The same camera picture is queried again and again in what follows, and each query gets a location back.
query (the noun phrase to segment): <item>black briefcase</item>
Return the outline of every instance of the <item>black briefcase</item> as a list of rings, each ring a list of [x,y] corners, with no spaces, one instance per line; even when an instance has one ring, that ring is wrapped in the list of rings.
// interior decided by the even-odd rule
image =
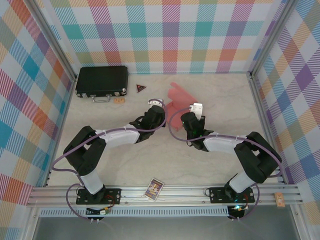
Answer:
[[[128,68],[126,66],[82,67],[75,87],[80,98],[92,98],[94,102],[108,102],[110,97],[127,94]],[[107,100],[95,100],[107,97]]]

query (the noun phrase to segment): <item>vent grille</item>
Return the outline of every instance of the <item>vent grille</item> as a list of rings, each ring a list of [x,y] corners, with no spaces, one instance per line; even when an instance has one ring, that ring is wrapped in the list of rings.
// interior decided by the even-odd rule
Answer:
[[[86,208],[75,208],[84,216]],[[226,206],[205,207],[114,207],[106,217],[197,217],[229,216]],[[67,207],[46,207],[40,211],[40,217],[76,217]]]

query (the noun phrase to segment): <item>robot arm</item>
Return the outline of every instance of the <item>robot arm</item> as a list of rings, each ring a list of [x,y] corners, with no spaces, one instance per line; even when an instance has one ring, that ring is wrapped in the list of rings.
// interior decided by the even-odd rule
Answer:
[[[202,109],[201,103],[195,103],[191,105],[190,112],[181,116],[183,127],[187,132],[187,139],[218,134],[212,130],[204,129],[206,117],[202,116]],[[282,161],[278,153],[259,133],[253,131],[249,135],[241,137],[260,144],[272,152],[280,162]],[[243,140],[211,137],[191,141],[191,145],[205,152],[219,151],[237,155],[244,171],[236,174],[224,186],[225,195],[231,201],[236,200],[239,194],[253,184],[264,183],[278,167],[269,154]]]
[[[144,113],[144,116],[138,117],[135,121],[123,127],[126,130],[120,129],[101,135],[90,141],[87,144],[88,147],[83,146],[66,157],[68,162],[78,172],[86,190],[90,193],[92,197],[91,202],[98,203],[105,196],[105,186],[100,180],[96,169],[102,153],[106,149],[124,144],[136,144],[147,140],[154,134],[154,131],[138,132],[130,129],[155,129],[160,126],[164,120],[164,109],[156,103],[151,104],[151,107]],[[106,131],[94,130],[90,126],[83,127],[65,148],[63,153],[67,153],[90,137],[102,132],[105,133]]]

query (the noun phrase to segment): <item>orange tag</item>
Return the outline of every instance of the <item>orange tag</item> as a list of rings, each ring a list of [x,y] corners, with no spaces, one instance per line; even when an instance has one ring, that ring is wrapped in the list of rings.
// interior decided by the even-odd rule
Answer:
[[[282,192],[276,192],[274,194],[275,202],[277,207],[285,207],[285,199]]]
[[[125,103],[125,98],[124,97],[117,97],[113,100],[115,104],[124,104]]]

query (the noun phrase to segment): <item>trading card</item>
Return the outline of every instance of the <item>trading card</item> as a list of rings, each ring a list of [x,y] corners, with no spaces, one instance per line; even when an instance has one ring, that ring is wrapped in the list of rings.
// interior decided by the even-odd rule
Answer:
[[[156,201],[162,188],[163,188],[164,184],[156,179],[152,179],[152,181],[150,182],[148,188],[146,189],[144,195],[153,200]]]

